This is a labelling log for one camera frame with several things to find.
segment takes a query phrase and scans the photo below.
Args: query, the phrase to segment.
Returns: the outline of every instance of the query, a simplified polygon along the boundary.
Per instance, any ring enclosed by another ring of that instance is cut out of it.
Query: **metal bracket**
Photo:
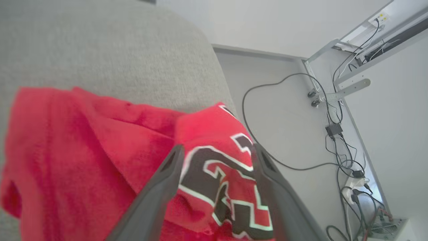
[[[302,62],[303,62],[303,65],[305,66],[306,72],[308,72],[310,76],[316,78],[314,72],[312,71],[311,66],[309,65],[309,62],[307,60],[302,60]],[[313,78],[309,78],[309,79],[311,79],[312,86],[314,87],[312,91],[308,94],[308,96],[310,97],[310,96],[315,96],[316,93],[321,92],[321,88]]]
[[[314,53],[306,62],[310,63],[314,61],[316,58],[321,56],[323,53],[330,50],[333,46],[335,46],[337,43],[339,43],[339,39],[333,39],[328,44],[326,44],[324,47],[322,47],[320,50],[318,50],[316,53]]]
[[[350,95],[354,92],[364,89],[365,87],[368,87],[370,83],[370,79],[365,78],[355,84],[346,87],[343,90],[338,90],[336,93],[326,94],[325,96],[323,94],[320,94],[317,96],[317,99],[312,102],[312,106],[318,107],[321,102],[325,102],[326,97],[328,102],[338,101],[340,99],[343,99],[347,95]]]
[[[316,58],[318,58],[319,56],[321,56],[323,53],[327,52],[328,50],[330,50],[333,46],[335,46],[337,43],[339,43],[339,39],[334,39],[332,41],[330,41],[329,43],[327,43],[324,47],[322,47],[320,50],[318,50],[315,54],[313,54],[309,59],[307,60],[302,60],[303,65],[305,66],[306,71],[308,72],[308,74],[310,76],[313,76],[315,78],[315,74],[312,71],[311,66],[309,65],[309,63],[311,63],[312,61],[314,61]],[[314,87],[309,93],[308,93],[308,97],[313,97],[315,96],[315,94],[321,92],[321,88],[318,85],[318,83],[313,79],[310,78],[311,82],[312,82],[312,86]]]

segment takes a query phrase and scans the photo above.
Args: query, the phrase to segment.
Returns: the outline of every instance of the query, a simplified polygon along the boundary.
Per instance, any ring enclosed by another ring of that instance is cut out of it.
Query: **metal bar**
[[[426,36],[428,36],[428,30],[424,30],[424,31],[420,32],[419,34],[417,34],[417,35],[411,37],[410,39],[406,40],[404,43],[401,43],[400,45],[389,50],[385,54],[373,59],[372,61],[369,61],[368,63],[364,64],[363,66],[360,66],[358,69],[356,69],[356,70],[354,70],[354,71],[352,71],[346,75],[343,75],[339,79],[335,80],[333,84],[336,87],[338,87],[339,84],[345,82],[349,78],[360,74],[361,72],[365,71],[366,69],[368,69],[368,68],[380,63],[381,61],[393,56],[394,54],[396,54],[396,53],[400,52],[401,50],[411,46],[412,44],[418,42],[419,40],[425,38]]]
[[[358,81],[357,83],[350,85],[346,87],[343,90],[339,90],[336,93],[326,94],[327,101],[328,102],[334,102],[338,101],[340,99],[343,99],[345,96],[350,95],[354,92],[357,92],[359,90],[364,89],[365,87],[368,87],[370,85],[371,81],[368,78],[365,78],[361,81]],[[319,96],[319,100],[321,102],[325,102],[325,96],[322,94]]]
[[[361,48],[361,47],[359,47],[359,46],[355,46],[355,45],[350,44],[350,43],[347,43],[347,42],[338,41],[337,43],[338,43],[338,44],[343,44],[343,45],[348,46],[348,47],[350,47],[350,48],[362,49],[362,48]]]
[[[333,46],[335,46],[339,42],[339,39],[334,39],[330,41],[328,44],[326,44],[324,47],[322,47],[320,50],[318,50],[316,53],[314,53],[308,60],[306,60],[308,63],[314,61],[316,58],[321,56],[323,53],[330,50]]]
[[[303,62],[303,65],[305,66],[306,72],[308,72],[308,74],[309,74],[310,76],[312,76],[312,77],[316,78],[316,77],[315,77],[314,72],[312,71],[311,66],[309,65],[309,62],[308,62],[308,61],[306,61],[306,60],[302,60],[302,62]],[[315,92],[316,92],[316,93],[321,92],[321,88],[320,88],[320,86],[318,85],[318,83],[317,83],[313,78],[309,78],[309,79],[310,79],[310,80],[311,80],[311,82],[312,82],[312,86],[314,87]]]

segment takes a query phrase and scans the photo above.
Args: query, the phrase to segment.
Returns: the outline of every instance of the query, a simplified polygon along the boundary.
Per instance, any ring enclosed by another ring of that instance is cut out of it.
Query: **red fabric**
[[[247,135],[221,103],[185,114],[80,88],[23,88],[6,137],[1,205],[21,219],[24,241],[103,240],[176,144],[184,145],[186,156],[212,145],[252,166],[230,139],[236,133]],[[254,181],[241,183],[233,170],[224,181],[229,193],[255,203]],[[235,240],[231,222],[219,226],[213,209],[178,190],[160,239]],[[256,215],[269,224],[267,212]]]

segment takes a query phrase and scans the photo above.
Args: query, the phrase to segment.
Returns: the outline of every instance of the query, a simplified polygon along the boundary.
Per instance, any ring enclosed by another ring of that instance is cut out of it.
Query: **electrical outlet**
[[[348,178],[348,180],[345,183],[345,186],[351,187],[352,189],[355,189],[356,187],[363,187],[364,178]],[[354,202],[351,199],[352,190],[349,188],[344,188],[342,191],[343,196],[345,197],[346,201],[349,202],[349,204],[354,204]]]
[[[389,15],[387,15],[384,12],[380,12],[369,20],[369,23],[371,23],[373,26],[377,27],[377,22],[375,19],[377,19],[379,21],[379,26],[382,26],[385,24],[386,21],[389,20]]]

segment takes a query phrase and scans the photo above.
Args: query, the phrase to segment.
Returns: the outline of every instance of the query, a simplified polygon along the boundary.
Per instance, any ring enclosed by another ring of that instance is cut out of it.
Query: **white wall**
[[[372,83],[345,98],[393,215],[428,237],[428,30],[391,57],[340,85]]]
[[[379,28],[379,31],[376,33],[375,38],[373,39],[373,43],[379,42],[380,40],[399,30],[402,25],[405,25],[407,21],[411,22],[411,19],[413,19],[413,17],[419,13],[427,12],[427,8],[427,0],[394,0],[384,9],[379,11],[386,13],[389,16],[389,20],[385,22],[385,26],[383,28]],[[408,27],[411,27],[412,25],[413,24],[410,24],[406,28],[400,30],[400,32],[404,31]],[[355,46],[359,46],[364,43],[370,36],[373,35],[376,30],[376,28],[369,23],[364,24],[364,26],[364,28],[355,30],[348,36],[345,36],[342,41],[349,42]]]
[[[157,0],[198,26],[212,44],[310,57],[389,0]]]

